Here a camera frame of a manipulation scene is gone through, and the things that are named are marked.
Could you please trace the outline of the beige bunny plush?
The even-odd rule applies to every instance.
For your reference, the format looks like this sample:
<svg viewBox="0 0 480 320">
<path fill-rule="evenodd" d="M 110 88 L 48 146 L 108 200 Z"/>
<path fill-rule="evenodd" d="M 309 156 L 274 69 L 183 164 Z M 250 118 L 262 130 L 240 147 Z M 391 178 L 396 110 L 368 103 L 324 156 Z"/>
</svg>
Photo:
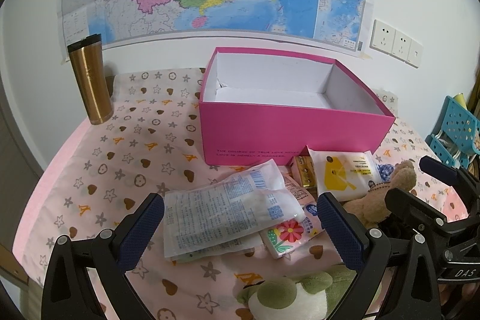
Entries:
<svg viewBox="0 0 480 320">
<path fill-rule="evenodd" d="M 392 188 L 398 188 L 406 193 L 411 192 L 416 185 L 416 171 L 411 161 L 402 161 L 394 166 L 389 182 L 375 184 L 361 198 L 345 202 L 344 210 L 356 216 L 367 229 L 378 227 L 390 214 L 386 208 L 386 193 Z"/>
</svg>

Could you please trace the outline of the blue gingham scrunchie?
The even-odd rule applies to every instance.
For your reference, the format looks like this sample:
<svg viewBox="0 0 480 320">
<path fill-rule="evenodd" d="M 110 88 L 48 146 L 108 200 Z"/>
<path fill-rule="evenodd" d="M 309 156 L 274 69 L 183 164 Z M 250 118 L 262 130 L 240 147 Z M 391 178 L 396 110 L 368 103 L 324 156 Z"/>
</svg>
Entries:
<svg viewBox="0 0 480 320">
<path fill-rule="evenodd" d="M 391 164 L 379 164 L 377 165 L 377 171 L 383 182 L 390 182 L 391 176 L 395 170 L 395 167 Z"/>
</svg>

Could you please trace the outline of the white yellow tissue pack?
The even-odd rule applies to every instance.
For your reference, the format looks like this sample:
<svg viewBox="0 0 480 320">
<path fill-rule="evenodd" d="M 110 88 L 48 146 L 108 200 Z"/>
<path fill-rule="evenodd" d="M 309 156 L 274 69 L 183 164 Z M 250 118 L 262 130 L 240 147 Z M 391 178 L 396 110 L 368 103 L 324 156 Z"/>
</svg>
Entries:
<svg viewBox="0 0 480 320">
<path fill-rule="evenodd" d="M 370 151 L 333 152 L 307 149 L 318 195 L 331 193 L 339 202 L 362 198 L 382 181 Z"/>
</svg>

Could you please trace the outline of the green frog plush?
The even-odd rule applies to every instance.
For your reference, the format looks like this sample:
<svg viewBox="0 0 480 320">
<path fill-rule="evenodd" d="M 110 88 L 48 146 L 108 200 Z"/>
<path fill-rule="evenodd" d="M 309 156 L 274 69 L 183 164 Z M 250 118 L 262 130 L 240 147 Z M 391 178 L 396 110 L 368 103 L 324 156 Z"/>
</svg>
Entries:
<svg viewBox="0 0 480 320">
<path fill-rule="evenodd" d="M 355 271 L 335 265 L 326 271 L 249 285 L 237 294 L 237 301 L 254 319 L 327 319 L 355 277 Z"/>
</svg>

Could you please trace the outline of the pink floral tissue pack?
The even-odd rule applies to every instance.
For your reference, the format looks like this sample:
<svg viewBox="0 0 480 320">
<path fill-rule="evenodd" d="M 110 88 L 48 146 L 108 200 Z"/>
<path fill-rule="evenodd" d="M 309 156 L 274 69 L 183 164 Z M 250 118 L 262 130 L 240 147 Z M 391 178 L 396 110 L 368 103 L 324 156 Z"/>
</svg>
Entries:
<svg viewBox="0 0 480 320">
<path fill-rule="evenodd" d="M 291 219 L 260 232 L 273 258 L 285 257 L 323 232 L 316 206 L 315 203 L 304 206 L 305 218 L 300 223 Z"/>
</svg>

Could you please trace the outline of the pink wipes pack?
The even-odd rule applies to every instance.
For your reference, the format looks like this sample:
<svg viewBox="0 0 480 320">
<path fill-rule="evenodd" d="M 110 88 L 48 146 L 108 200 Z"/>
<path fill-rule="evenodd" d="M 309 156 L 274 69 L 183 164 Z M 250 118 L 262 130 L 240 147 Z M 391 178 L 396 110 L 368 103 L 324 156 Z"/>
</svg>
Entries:
<svg viewBox="0 0 480 320">
<path fill-rule="evenodd" d="M 283 179 L 286 185 L 286 188 L 289 192 L 295 197 L 301 206 L 315 203 L 315 199 L 312 194 L 306 190 L 306 188 L 301 187 L 294 179 L 289 175 L 283 175 Z"/>
</svg>

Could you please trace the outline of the yellow pocket tissue pack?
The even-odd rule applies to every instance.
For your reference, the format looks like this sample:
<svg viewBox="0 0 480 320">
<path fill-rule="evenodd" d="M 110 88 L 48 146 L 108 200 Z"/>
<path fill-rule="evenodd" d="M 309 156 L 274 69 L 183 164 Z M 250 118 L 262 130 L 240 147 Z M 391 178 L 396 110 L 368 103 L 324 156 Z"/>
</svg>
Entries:
<svg viewBox="0 0 480 320">
<path fill-rule="evenodd" d="M 293 179 L 302 187 L 306 189 L 315 188 L 317 180 L 310 156 L 293 157 L 290 165 L 290 172 Z"/>
</svg>

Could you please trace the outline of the blue perforated plastic rack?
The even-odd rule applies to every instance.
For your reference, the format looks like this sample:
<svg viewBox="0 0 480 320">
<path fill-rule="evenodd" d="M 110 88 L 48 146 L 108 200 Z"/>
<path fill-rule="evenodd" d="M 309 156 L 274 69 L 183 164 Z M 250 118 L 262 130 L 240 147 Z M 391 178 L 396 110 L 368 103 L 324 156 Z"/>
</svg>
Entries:
<svg viewBox="0 0 480 320">
<path fill-rule="evenodd" d="M 479 156 L 479 120 L 453 97 L 446 96 L 426 142 L 442 163 L 467 169 Z"/>
</svg>

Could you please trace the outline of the pink patterned tablecloth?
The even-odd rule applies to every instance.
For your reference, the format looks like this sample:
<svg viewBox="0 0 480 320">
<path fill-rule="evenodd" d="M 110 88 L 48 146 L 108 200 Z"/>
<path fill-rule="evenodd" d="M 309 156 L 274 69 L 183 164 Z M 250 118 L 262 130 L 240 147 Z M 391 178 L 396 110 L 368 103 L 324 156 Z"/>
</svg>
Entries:
<svg viewBox="0 0 480 320">
<path fill-rule="evenodd" d="M 16 233 L 13 253 L 33 282 L 43 284 L 60 235 L 83 240 L 115 227 L 150 193 L 200 188 L 239 172 L 203 160 L 198 68 L 118 75 L 115 111 L 105 124 L 83 122 L 37 184 Z M 244 286 L 281 275 L 316 272 L 339 263 L 320 234 L 281 259 L 264 247 L 187 263 L 164 257 L 153 235 L 128 273 L 157 319 L 249 319 L 237 302 Z"/>
</svg>

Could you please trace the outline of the pink cardboard box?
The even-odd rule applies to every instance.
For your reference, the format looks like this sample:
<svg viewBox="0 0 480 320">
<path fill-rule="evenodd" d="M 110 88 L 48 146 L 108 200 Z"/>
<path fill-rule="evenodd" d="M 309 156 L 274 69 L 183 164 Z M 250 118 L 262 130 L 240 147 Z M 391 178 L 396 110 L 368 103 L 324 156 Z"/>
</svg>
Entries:
<svg viewBox="0 0 480 320">
<path fill-rule="evenodd" d="M 286 165 L 319 151 L 374 152 L 394 115 L 334 58 L 218 47 L 205 71 L 199 118 L 206 163 Z"/>
</svg>

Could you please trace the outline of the gold travel tumbler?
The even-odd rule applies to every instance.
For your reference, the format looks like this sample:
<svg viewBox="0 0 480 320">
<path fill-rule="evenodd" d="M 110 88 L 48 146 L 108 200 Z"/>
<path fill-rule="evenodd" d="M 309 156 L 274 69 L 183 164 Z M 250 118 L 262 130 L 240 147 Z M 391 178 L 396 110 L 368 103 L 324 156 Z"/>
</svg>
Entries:
<svg viewBox="0 0 480 320">
<path fill-rule="evenodd" d="M 90 123 L 105 123 L 112 117 L 113 105 L 104 75 L 101 35 L 90 35 L 67 50 Z"/>
</svg>

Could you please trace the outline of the white wall socket panel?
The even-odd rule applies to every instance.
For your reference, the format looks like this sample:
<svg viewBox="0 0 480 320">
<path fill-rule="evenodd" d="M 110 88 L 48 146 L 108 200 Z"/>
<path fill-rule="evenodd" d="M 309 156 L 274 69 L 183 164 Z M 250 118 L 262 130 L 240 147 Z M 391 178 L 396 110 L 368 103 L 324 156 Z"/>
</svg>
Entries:
<svg viewBox="0 0 480 320">
<path fill-rule="evenodd" d="M 419 68 L 422 63 L 424 49 L 422 44 L 378 19 L 373 22 L 369 47 L 414 68 Z"/>
</svg>

